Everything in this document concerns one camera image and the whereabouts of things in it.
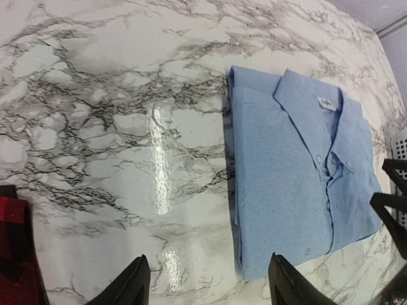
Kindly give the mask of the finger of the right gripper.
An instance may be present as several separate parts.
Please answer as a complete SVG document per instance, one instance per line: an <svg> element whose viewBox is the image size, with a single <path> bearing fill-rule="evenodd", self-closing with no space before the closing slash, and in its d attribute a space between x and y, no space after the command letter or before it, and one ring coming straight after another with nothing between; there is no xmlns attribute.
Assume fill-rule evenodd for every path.
<svg viewBox="0 0 407 305"><path fill-rule="evenodd" d="M406 213L406 197L375 193L370 200L370 205L385 224L400 256L406 260L406 229L386 209L386 207L391 207Z"/></svg>
<svg viewBox="0 0 407 305"><path fill-rule="evenodd" d="M382 165L382 169L400 191L406 190L406 179L399 173L400 170L406 172L406 164L405 159L384 159Z"/></svg>

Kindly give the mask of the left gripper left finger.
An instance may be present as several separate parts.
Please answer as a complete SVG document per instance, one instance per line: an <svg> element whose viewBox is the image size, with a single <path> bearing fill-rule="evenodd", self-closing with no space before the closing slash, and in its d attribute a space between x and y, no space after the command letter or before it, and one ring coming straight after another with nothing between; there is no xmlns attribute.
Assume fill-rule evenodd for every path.
<svg viewBox="0 0 407 305"><path fill-rule="evenodd" d="M136 257L88 305L147 305L151 271L145 255Z"/></svg>

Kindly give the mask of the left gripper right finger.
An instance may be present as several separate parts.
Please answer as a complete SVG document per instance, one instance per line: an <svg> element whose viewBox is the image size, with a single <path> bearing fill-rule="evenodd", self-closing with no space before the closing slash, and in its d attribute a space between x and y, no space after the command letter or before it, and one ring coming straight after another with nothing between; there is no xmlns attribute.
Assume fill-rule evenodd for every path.
<svg viewBox="0 0 407 305"><path fill-rule="evenodd" d="M335 305L319 292L283 255L272 254L268 281L273 305Z"/></svg>

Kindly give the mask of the light blue long sleeve shirt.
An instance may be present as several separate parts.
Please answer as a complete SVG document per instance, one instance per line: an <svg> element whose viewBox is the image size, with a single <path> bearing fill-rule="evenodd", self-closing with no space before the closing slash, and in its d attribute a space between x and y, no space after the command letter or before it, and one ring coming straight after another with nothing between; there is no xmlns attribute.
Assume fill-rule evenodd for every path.
<svg viewBox="0 0 407 305"><path fill-rule="evenodd" d="M374 235L369 201L380 185L361 104L337 86L291 70L229 73L235 222L245 280L272 254L297 266Z"/></svg>

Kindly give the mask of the red black plaid shirt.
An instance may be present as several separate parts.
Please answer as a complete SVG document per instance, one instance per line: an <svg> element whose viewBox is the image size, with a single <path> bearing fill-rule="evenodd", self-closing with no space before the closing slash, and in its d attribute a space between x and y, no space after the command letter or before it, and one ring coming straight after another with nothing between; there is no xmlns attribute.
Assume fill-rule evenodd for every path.
<svg viewBox="0 0 407 305"><path fill-rule="evenodd" d="M1 186L1 304L48 304L36 256L31 207Z"/></svg>

